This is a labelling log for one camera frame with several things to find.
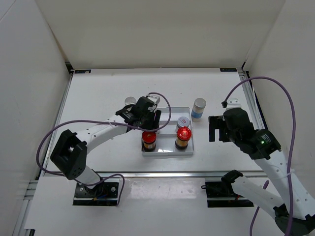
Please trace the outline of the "red-lid chili sauce jar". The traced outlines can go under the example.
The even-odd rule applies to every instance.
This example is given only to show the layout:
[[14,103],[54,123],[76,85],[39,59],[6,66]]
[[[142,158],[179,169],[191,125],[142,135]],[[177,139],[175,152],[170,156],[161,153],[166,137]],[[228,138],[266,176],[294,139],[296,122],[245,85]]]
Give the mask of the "red-lid chili sauce jar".
[[156,148],[157,135],[155,132],[144,131],[142,133],[142,148],[144,151],[154,151]]
[[192,137],[192,131],[187,126],[179,128],[177,131],[177,138],[175,141],[176,148],[186,149],[191,137]]

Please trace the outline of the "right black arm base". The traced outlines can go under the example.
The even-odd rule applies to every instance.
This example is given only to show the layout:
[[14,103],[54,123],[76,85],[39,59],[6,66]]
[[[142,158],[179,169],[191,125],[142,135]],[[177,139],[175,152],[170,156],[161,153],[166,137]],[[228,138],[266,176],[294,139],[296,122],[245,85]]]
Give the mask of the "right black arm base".
[[243,196],[236,194],[232,184],[243,174],[232,170],[225,174],[220,181],[207,181],[201,186],[206,191],[208,208],[232,208],[232,207],[253,207],[253,203]]

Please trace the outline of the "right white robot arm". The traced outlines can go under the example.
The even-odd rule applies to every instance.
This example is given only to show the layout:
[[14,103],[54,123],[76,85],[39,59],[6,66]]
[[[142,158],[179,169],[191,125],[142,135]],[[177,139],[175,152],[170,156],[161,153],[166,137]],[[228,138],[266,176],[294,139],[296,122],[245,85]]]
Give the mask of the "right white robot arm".
[[315,200],[295,173],[288,171],[280,143],[267,129],[255,129],[246,111],[226,110],[222,116],[210,116],[209,141],[234,143],[264,171],[278,191],[274,195],[257,186],[241,172],[232,170],[221,178],[221,191],[226,196],[241,195],[274,218],[278,228],[290,236],[305,236],[315,229]]

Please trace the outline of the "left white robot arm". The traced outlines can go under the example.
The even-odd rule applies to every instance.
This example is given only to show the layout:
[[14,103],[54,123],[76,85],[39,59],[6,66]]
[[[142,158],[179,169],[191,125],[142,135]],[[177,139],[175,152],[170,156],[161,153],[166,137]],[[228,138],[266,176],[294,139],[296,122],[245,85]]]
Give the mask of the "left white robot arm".
[[105,121],[81,131],[69,129],[61,133],[51,154],[51,161],[68,180],[76,180],[86,186],[93,197],[103,192],[100,177],[86,164],[87,155],[99,145],[125,134],[135,127],[153,130],[158,128],[160,97],[149,94],[138,99],[136,104],[126,105]]

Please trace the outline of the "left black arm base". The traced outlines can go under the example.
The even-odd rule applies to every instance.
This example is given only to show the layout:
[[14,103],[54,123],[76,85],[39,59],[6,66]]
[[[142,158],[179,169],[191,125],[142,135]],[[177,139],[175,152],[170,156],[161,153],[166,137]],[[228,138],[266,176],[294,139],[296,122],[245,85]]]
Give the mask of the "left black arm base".
[[90,189],[76,184],[73,202],[74,206],[116,207],[119,201],[120,180],[106,180],[98,188]]

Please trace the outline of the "left tall silver-capped shaker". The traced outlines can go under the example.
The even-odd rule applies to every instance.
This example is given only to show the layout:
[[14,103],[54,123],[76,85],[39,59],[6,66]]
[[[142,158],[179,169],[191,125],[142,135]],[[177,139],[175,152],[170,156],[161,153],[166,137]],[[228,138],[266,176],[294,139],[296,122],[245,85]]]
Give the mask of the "left tall silver-capped shaker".
[[125,105],[126,105],[126,106],[127,106],[127,105],[135,105],[136,102],[137,102],[137,100],[136,100],[134,97],[132,97],[132,96],[129,96],[129,97],[127,97],[127,98],[125,99]]

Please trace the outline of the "tall silver-capped shaker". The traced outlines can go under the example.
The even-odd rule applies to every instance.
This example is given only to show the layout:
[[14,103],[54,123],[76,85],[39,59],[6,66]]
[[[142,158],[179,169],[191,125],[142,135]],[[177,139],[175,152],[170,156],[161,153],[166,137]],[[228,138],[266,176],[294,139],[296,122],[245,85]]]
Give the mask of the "tall silver-capped shaker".
[[129,97],[127,97],[127,98],[125,99],[125,105],[126,105],[126,106],[127,106],[127,105],[135,105],[136,102],[137,102],[137,100],[136,100],[134,97],[132,97],[132,96],[129,96]]
[[203,99],[203,98],[195,99],[194,104],[193,104],[193,108],[191,111],[191,119],[193,122],[199,122],[200,121],[205,107],[206,107],[205,99]]

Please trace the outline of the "right tall silver-capped shaker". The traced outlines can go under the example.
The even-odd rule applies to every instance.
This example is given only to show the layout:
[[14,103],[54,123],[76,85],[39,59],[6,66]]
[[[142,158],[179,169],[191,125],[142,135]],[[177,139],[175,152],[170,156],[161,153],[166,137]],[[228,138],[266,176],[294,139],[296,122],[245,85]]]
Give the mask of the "right tall silver-capped shaker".
[[205,99],[203,99],[203,98],[195,99],[194,104],[193,104],[193,108],[191,111],[191,119],[193,122],[199,122],[200,121],[205,107],[206,107]]

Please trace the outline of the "white divided organizer tray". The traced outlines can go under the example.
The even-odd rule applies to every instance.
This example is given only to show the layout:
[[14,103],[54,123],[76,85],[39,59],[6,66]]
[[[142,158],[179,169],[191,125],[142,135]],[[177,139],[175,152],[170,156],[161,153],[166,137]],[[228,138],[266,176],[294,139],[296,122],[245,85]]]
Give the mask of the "white divided organizer tray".
[[144,151],[142,148],[143,156],[150,156],[157,158],[158,156],[184,156],[193,155],[194,142],[193,137],[189,140],[189,144],[186,149],[177,149],[175,141],[177,138],[176,123],[179,117],[188,117],[190,120],[189,129],[193,131],[192,120],[189,107],[171,107],[171,119],[169,123],[160,130],[157,134],[156,148],[154,151]]

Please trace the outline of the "aluminium right rail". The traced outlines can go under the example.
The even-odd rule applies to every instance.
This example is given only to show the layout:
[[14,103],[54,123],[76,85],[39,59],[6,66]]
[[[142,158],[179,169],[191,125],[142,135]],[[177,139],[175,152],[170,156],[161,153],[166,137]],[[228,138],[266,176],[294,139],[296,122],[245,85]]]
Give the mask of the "aluminium right rail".
[[247,100],[254,127],[258,129],[267,128],[265,118],[262,113],[252,82],[247,81],[243,83],[242,88]]

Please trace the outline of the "aluminium rail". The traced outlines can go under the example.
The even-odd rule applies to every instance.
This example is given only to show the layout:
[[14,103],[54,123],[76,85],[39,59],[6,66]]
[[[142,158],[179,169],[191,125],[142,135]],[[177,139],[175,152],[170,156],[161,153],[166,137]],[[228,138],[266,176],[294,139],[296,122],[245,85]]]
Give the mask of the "aluminium rail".
[[243,83],[242,88],[247,100],[254,127],[258,129],[267,128],[265,118],[262,113],[252,82],[247,81]]
[[199,172],[97,172],[101,177],[108,177],[113,174],[120,173],[124,177],[222,177],[227,174],[227,171],[199,171]]
[[[73,71],[74,71],[74,69],[73,69],[73,67],[69,61],[66,61],[65,65],[66,65],[67,71],[69,73],[69,77],[67,80],[67,84],[66,84],[63,96],[62,96],[62,101],[61,101],[61,104],[59,106],[59,110],[57,113],[57,117],[56,117],[54,126],[57,126],[60,122],[61,114],[62,114],[64,104],[65,104],[65,99],[66,99],[67,94],[68,94],[68,90],[70,87],[70,83],[71,83],[71,79],[72,79]],[[23,197],[22,207],[21,207],[17,222],[15,224],[14,231],[12,233],[13,236],[33,236],[34,235],[34,232],[35,232],[34,229],[25,229],[24,227],[25,227],[25,222],[26,222],[26,219],[28,217],[28,213],[29,213],[29,210],[31,207],[31,203],[32,203],[32,199],[33,199],[33,196],[35,193],[38,179],[42,175],[43,175],[43,173],[41,172],[41,170],[39,170],[35,179],[34,180],[31,179],[28,182],[28,186],[27,186],[26,192],[25,192],[24,197]]]

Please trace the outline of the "aluminium front rail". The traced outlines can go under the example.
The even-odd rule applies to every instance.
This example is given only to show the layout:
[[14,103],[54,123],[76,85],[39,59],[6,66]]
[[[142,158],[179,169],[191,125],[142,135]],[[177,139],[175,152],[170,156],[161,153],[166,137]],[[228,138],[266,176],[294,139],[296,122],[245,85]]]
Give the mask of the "aluminium front rail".
[[101,177],[108,177],[113,174],[120,173],[124,177],[222,177],[227,174],[227,171],[199,171],[199,172],[97,172]]

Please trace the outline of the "aluminium left rail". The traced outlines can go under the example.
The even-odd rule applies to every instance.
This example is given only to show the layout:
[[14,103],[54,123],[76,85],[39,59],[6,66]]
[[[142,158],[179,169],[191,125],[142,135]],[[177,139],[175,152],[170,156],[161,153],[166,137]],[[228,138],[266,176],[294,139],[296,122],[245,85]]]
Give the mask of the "aluminium left rail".
[[[57,126],[60,122],[61,114],[62,114],[64,104],[65,104],[65,99],[66,99],[67,94],[68,94],[68,90],[70,87],[70,83],[71,83],[71,79],[72,79],[73,71],[74,71],[74,69],[73,69],[73,67],[69,61],[66,61],[65,65],[66,65],[67,71],[69,73],[69,77],[67,80],[67,84],[66,84],[63,96],[62,96],[62,101],[61,101],[61,104],[59,106],[59,110],[57,113],[57,117],[56,117],[54,126]],[[14,231],[12,233],[13,236],[33,236],[34,235],[34,232],[35,232],[34,229],[25,229],[24,227],[25,227],[25,222],[26,222],[26,219],[28,217],[28,213],[29,213],[29,210],[31,207],[31,203],[32,203],[32,199],[33,199],[33,196],[35,193],[38,179],[42,175],[43,175],[43,173],[41,172],[41,170],[39,170],[35,179],[34,180],[31,179],[28,182],[28,186],[27,186],[26,192],[25,192],[24,197],[23,197],[22,207],[21,207],[17,222],[15,224]]]

